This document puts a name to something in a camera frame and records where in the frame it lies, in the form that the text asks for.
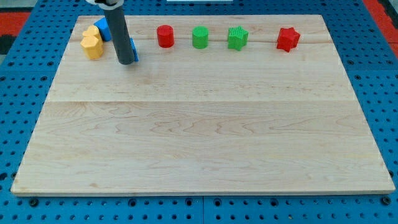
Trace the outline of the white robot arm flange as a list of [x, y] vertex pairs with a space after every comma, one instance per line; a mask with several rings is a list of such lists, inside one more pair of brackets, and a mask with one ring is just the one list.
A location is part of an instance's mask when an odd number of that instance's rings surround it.
[[114, 10], [124, 4], [124, 0], [85, 0], [89, 4], [97, 5], [103, 10]]

